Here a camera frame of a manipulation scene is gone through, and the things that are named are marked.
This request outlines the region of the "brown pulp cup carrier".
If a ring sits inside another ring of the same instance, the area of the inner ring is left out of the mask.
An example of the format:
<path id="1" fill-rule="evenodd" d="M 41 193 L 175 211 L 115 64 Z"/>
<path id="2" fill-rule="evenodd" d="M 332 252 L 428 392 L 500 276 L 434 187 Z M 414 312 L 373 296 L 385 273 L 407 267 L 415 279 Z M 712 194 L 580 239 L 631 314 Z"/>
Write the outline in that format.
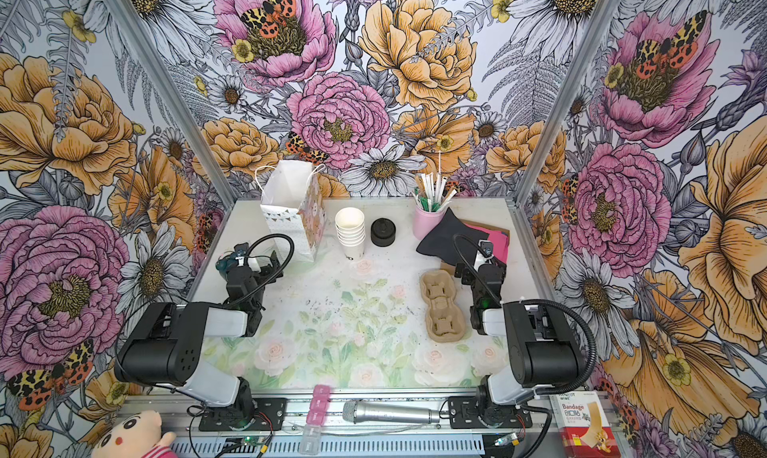
<path id="1" fill-rule="evenodd" d="M 457 288 L 449 272 L 439 269 L 424 273 L 419 280 L 421 299 L 427 306 L 427 335 L 437 343 L 453 343 L 463 339 L 467 320 L 457 306 Z"/>

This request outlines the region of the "white cartoon gift bag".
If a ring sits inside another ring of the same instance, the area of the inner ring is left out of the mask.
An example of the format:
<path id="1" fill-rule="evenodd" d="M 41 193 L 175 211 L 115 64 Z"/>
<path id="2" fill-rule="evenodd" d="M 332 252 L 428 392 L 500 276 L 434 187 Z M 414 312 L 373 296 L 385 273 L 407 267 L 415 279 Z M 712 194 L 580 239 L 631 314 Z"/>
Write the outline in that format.
<path id="1" fill-rule="evenodd" d="M 294 242 L 293 258 L 314 262 L 324 237 L 326 212 L 319 178 L 321 168 L 301 160 L 281 160 L 255 170 L 260 204 L 272 233 Z"/>

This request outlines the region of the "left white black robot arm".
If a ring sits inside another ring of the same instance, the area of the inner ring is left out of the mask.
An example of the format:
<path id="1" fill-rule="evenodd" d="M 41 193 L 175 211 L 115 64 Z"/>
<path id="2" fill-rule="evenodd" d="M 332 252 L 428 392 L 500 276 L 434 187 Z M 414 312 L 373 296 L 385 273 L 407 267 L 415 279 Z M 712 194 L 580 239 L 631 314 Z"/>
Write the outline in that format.
<path id="1" fill-rule="evenodd" d="M 226 271 L 225 303 L 195 301 L 185 306 L 153 303 L 120 349 L 115 364 L 119 380 L 174 390 L 199 401 L 207 421 L 244 429 L 257 416 L 249 382 L 226 373 L 202 357 L 207 338 L 253 337 L 262 322 L 263 295 L 280 266 L 277 252 L 238 257 Z"/>

